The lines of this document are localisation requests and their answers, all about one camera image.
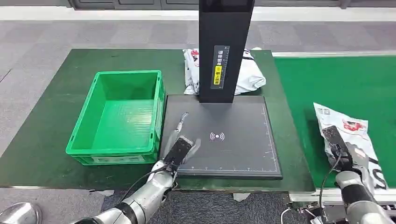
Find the black cable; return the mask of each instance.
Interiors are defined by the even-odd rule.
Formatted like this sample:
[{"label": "black cable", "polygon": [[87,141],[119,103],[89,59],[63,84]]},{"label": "black cable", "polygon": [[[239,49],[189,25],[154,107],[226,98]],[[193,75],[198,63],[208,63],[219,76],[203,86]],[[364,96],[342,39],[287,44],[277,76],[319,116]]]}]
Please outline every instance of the black cable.
[{"label": "black cable", "polygon": [[134,186],[135,186],[138,182],[140,182],[143,178],[149,176],[150,174],[153,174],[153,173],[162,171],[162,170],[164,170],[165,168],[166,168],[166,165],[163,166],[163,167],[161,167],[161,168],[158,168],[158,169],[155,169],[155,170],[153,170],[153,171],[150,171],[150,172],[146,173],[145,175],[143,175],[141,178],[139,178],[137,181],[135,181],[135,183],[133,183],[132,186],[126,191],[126,193],[124,194],[124,196],[121,198],[120,202],[124,201],[124,199],[128,196],[128,194],[129,194],[129,192],[132,190],[132,188],[134,188]]},{"label": "black cable", "polygon": [[332,168],[330,169],[330,171],[326,174],[325,178],[323,179],[322,182],[322,186],[320,187],[320,193],[319,193],[319,209],[320,209],[320,218],[322,223],[324,223],[324,216],[323,216],[323,209],[322,209],[322,194],[323,194],[323,188],[325,187],[325,182],[327,180],[327,178],[329,177],[329,175],[332,173],[332,171],[334,170],[334,168],[338,165],[339,161],[341,160],[341,152],[339,151],[339,155],[337,158],[337,161],[335,162],[335,164],[332,166]]}]

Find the yellow label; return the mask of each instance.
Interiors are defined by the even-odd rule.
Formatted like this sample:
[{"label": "yellow label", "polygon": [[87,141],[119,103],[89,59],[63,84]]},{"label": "yellow label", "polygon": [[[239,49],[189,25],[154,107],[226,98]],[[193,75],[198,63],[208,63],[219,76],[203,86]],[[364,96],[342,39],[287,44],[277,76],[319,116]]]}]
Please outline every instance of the yellow label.
[{"label": "yellow label", "polygon": [[220,85],[220,78],[221,78],[221,66],[215,66],[213,84]]}]

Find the white floor stripe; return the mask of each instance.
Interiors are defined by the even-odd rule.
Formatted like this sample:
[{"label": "white floor stripe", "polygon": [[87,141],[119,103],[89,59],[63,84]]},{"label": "white floor stripe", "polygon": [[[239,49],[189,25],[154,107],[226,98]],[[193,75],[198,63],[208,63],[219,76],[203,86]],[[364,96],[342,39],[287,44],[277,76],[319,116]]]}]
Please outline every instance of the white floor stripe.
[{"label": "white floor stripe", "polygon": [[[1,20],[198,20],[198,11],[75,11],[66,7],[0,7]],[[396,21],[396,8],[256,7],[253,21]]]}]

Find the gray carpet floor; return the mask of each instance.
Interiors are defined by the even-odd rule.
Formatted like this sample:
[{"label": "gray carpet floor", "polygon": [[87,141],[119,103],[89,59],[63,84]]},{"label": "gray carpet floor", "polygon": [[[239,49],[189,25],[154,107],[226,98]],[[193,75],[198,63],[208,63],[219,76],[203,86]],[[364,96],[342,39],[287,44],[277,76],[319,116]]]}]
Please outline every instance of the gray carpet floor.
[{"label": "gray carpet floor", "polygon": [[[198,46],[197,21],[0,21],[0,155],[73,48],[184,49]],[[275,52],[396,49],[395,22],[252,22],[247,48]],[[0,210],[37,202],[44,224],[69,223],[120,197],[86,190],[0,189]],[[283,195],[172,192],[153,223],[279,223]],[[303,224],[287,213],[285,223]]]}]

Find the green table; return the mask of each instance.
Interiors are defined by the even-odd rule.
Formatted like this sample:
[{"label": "green table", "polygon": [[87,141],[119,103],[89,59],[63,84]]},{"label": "green table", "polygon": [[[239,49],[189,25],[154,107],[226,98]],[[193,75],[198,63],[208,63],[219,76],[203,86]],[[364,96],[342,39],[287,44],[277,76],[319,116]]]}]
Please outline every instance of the green table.
[{"label": "green table", "polygon": [[[180,178],[183,190],[313,192],[315,190],[286,96],[270,51],[254,56],[267,79],[250,94],[266,97],[283,180]],[[82,166],[65,153],[94,75],[98,71],[161,70],[167,94],[182,94],[181,50],[72,50],[0,158],[0,186],[59,189],[127,189],[150,165]]]},{"label": "green table", "polygon": [[[389,185],[377,191],[380,203],[396,202],[396,52],[274,53],[282,85],[316,188],[330,168],[313,102],[369,121],[368,134]],[[342,203],[333,173],[324,203]],[[290,194],[293,202],[317,202],[313,194]]]}]

